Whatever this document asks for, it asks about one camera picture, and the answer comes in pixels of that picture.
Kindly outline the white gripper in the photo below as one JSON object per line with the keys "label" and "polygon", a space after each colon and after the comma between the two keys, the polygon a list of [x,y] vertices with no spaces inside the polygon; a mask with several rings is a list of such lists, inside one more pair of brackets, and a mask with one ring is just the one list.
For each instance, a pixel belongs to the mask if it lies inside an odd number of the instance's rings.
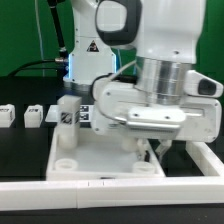
{"label": "white gripper", "polygon": [[[158,161],[171,148],[171,140],[210,143],[220,131],[222,108],[218,100],[185,95],[178,105],[149,103],[146,93],[130,83],[99,79],[92,87],[91,127],[106,136],[160,140]],[[149,162],[149,143],[137,141],[140,161]]]}

